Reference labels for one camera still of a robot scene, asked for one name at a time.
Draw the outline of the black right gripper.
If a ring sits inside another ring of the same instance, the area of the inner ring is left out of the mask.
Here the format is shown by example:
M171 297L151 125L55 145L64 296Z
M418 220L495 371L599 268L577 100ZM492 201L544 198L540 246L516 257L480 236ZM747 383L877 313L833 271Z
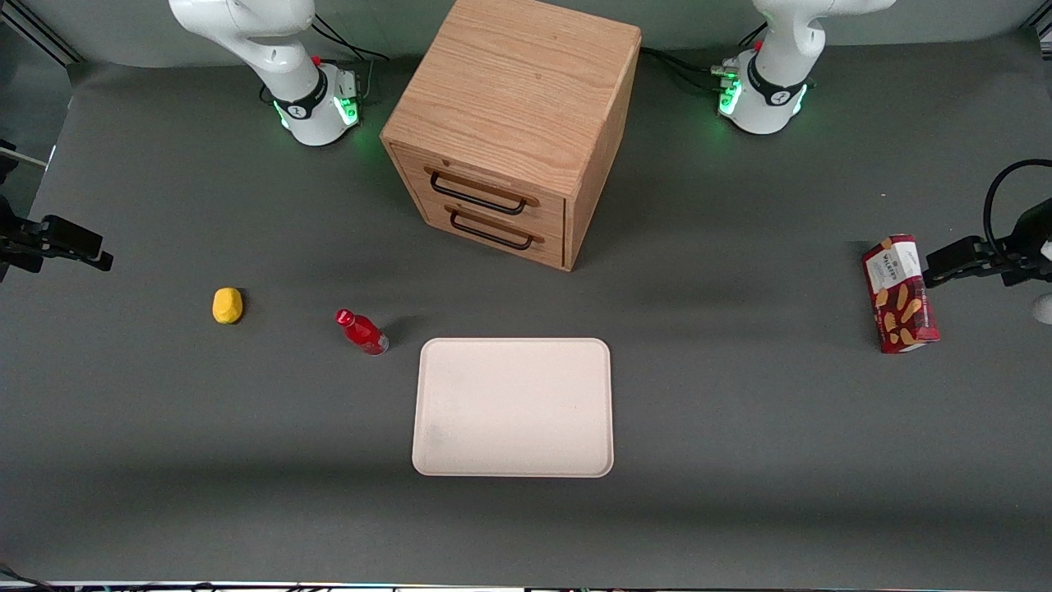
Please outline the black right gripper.
M38 274L45 259L74 260L109 272L113 256L101 250L102 237L73 224L59 216L48 215L41 220L42 243L34 246L31 236L24 232L24 220L15 215L11 202L1 196L1 281L12 267Z

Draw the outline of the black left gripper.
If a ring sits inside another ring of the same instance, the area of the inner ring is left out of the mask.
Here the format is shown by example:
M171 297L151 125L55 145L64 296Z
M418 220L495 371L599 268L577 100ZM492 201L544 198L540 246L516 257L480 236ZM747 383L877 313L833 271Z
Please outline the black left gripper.
M923 273L927 289L969 277L1000 275L1010 288L1030 280L1051 282L1051 199L1030 207L1018 218L1012 233L997 239L999 257L987 241L968 236L927 256Z

